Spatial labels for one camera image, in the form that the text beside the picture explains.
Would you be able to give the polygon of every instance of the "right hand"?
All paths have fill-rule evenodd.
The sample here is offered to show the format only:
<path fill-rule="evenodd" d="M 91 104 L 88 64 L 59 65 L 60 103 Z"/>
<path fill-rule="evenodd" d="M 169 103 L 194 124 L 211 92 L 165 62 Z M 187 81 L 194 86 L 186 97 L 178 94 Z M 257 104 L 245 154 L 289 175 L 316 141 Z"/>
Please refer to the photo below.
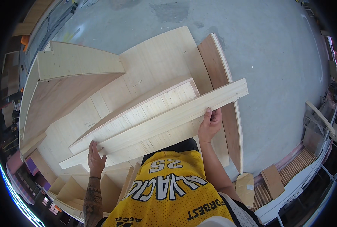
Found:
<path fill-rule="evenodd" d="M 222 111 L 220 108 L 212 111 L 206 109 L 204 120 L 199 127 L 199 142 L 210 143 L 211 139 L 221 128 Z"/>
<path fill-rule="evenodd" d="M 100 158 L 97 142 L 92 140 L 89 145 L 89 154 L 88 154 L 88 165 L 90 168 L 90 176 L 95 176 L 100 178 L 107 161 L 107 156 L 104 155 L 103 158 Z"/>

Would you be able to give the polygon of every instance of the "orange object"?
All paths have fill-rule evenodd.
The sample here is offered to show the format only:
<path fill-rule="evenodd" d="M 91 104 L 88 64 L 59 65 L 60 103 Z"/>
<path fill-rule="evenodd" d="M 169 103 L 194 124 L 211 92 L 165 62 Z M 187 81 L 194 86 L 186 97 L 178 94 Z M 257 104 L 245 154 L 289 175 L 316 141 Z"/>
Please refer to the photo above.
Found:
<path fill-rule="evenodd" d="M 27 46 L 29 45 L 29 40 L 30 40 L 30 35 L 23 35 L 22 38 L 21 38 L 21 43 L 23 45 L 25 45 L 25 48 L 23 49 L 23 52 L 26 51 L 27 49 Z"/>
<path fill-rule="evenodd" d="M 58 206 L 55 205 L 55 208 L 56 208 L 58 211 L 62 212 L 62 210 L 61 210 Z"/>

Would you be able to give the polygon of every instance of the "purple panel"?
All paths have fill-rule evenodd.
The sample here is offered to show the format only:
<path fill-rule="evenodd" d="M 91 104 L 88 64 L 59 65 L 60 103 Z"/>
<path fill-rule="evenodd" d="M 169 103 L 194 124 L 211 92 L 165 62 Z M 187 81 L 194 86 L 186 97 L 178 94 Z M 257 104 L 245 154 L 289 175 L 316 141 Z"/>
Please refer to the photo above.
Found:
<path fill-rule="evenodd" d="M 51 185 L 46 181 L 45 185 L 43 186 L 44 189 L 49 190 Z"/>
<path fill-rule="evenodd" d="M 32 173 L 32 175 L 33 176 L 36 175 L 36 173 L 38 172 L 38 168 L 36 167 L 32 158 L 28 158 L 25 163 L 26 163 L 27 168 L 29 168 L 30 172 Z"/>

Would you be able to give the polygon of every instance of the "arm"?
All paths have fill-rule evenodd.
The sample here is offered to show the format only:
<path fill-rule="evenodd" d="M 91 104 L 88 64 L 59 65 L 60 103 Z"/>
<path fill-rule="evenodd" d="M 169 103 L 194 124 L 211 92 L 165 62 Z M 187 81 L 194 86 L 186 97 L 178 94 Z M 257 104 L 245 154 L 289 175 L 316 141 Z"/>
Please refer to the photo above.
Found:
<path fill-rule="evenodd" d="M 88 188 L 85 193 L 83 212 L 85 227 L 95 227 L 103 218 L 103 202 L 100 190 L 100 178 L 104 169 L 106 156 L 100 158 L 97 142 L 89 145 L 88 165 L 90 168 Z"/>
<path fill-rule="evenodd" d="M 216 111 L 211 111 L 208 108 L 199 127 L 199 144 L 203 156 L 206 179 L 217 191 L 243 203 L 211 146 L 211 139 L 221 128 L 221 120 L 222 112 L 220 108 Z"/>

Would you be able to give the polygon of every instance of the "curved plywood panel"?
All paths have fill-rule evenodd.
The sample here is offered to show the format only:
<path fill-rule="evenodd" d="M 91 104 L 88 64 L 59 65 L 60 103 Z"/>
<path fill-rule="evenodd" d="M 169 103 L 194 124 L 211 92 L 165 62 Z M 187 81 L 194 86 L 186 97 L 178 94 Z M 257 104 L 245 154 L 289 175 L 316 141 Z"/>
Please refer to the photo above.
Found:
<path fill-rule="evenodd" d="M 51 41 L 40 51 L 27 78 L 20 114 L 20 149 L 50 124 L 70 113 L 99 89 L 125 73 L 116 54 L 75 44 Z"/>
<path fill-rule="evenodd" d="M 229 66 L 215 33 L 211 33 L 198 45 L 213 88 L 233 82 Z M 238 102 L 222 107 L 223 126 L 228 153 L 240 174 L 243 174 L 243 132 Z"/>

